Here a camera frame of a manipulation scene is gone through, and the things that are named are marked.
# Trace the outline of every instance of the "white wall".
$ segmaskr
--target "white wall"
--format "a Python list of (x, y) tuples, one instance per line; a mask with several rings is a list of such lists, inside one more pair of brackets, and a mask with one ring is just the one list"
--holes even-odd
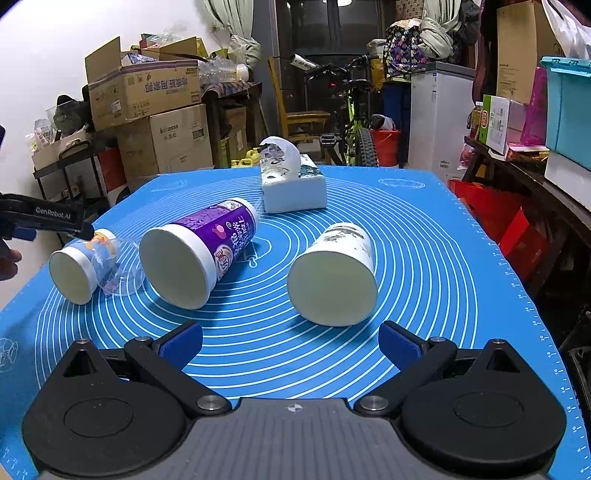
[[(21, 0), (0, 20), (0, 124), (6, 137), (0, 149), (0, 192), (40, 197), (25, 135), (58, 95), (81, 98), (86, 82), (84, 58), (121, 36), (123, 49), (139, 43), (141, 33), (159, 33), (183, 22), (203, 39), (209, 52), (219, 44), (210, 32), (200, 0)], [(60, 248), (53, 233), (33, 243), (9, 242), (23, 254), (18, 275), (0, 283), (0, 309)]]

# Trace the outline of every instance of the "wooden chair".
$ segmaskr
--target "wooden chair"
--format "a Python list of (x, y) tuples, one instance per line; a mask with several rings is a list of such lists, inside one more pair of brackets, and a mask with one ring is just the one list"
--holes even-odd
[(275, 99), (277, 100), (277, 108), (279, 109), (279, 122), (281, 126), (281, 136), (291, 142), (303, 142), (307, 140), (318, 140), (320, 135), (313, 135), (306, 132), (290, 133), (290, 125), (301, 126), (304, 124), (321, 124), (320, 129), (324, 130), (324, 124), (330, 118), (330, 114), (322, 111), (315, 112), (292, 112), (285, 111), (283, 104), (283, 95), (281, 93), (281, 86), (279, 84), (279, 77), (275, 70), (275, 63), (273, 57), (268, 59), (269, 69), (271, 71), (271, 78), (273, 79), (273, 88), (275, 89)]

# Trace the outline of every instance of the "human hand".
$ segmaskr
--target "human hand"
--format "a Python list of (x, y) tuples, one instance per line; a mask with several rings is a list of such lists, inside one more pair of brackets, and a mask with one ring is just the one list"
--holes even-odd
[(22, 255), (17, 250), (6, 249), (0, 252), (0, 280), (9, 280), (18, 272), (17, 263), (22, 260)]

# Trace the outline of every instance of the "small paper cup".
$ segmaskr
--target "small paper cup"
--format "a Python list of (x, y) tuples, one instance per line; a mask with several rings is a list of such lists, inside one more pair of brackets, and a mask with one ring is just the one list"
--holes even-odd
[(115, 266), (115, 234), (104, 228), (90, 241), (76, 241), (49, 257), (49, 275), (60, 293), (77, 305), (90, 301), (100, 280)]
[(296, 311), (319, 325), (345, 327), (369, 317), (378, 299), (369, 235), (336, 223), (291, 265), (287, 291)]

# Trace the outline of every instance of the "white refrigerator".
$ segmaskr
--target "white refrigerator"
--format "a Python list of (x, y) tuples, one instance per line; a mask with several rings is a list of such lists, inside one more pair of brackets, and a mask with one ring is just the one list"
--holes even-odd
[(447, 185), (461, 179), (460, 154), (474, 108), (474, 70), (443, 62), (412, 76), (408, 168), (430, 170)]

